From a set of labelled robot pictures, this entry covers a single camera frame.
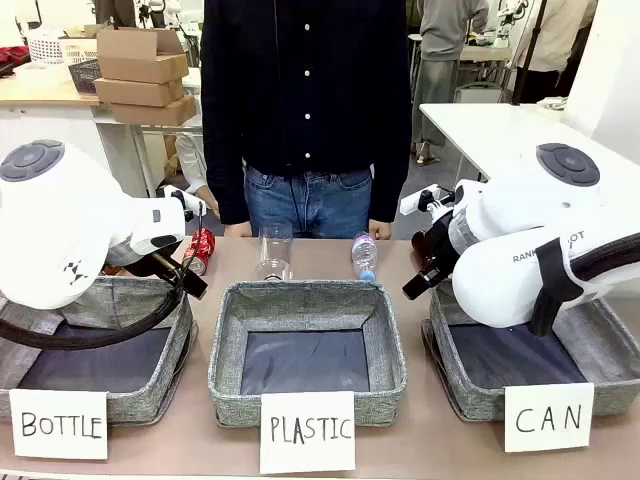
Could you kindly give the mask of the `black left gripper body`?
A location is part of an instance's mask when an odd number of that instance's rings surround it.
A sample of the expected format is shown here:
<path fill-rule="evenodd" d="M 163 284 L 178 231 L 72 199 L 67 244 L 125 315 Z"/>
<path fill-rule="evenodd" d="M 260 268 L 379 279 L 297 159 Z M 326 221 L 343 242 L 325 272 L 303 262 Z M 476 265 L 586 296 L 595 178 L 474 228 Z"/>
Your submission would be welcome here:
<path fill-rule="evenodd" d="M 188 295 L 201 300 L 207 292 L 207 283 L 192 270 L 170 257 L 154 252 L 150 255 L 153 274 L 174 287 L 181 287 Z"/>

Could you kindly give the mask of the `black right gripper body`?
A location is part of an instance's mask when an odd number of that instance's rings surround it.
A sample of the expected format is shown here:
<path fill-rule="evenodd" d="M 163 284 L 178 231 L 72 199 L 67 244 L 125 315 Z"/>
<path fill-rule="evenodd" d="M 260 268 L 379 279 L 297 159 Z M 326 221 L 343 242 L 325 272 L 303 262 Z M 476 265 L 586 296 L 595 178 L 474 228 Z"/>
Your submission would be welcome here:
<path fill-rule="evenodd" d="M 460 257 L 449 238 L 448 230 L 452 217 L 452 213 L 446 213 L 436 220 L 426 233 L 424 273 L 430 281 L 448 278 Z"/>

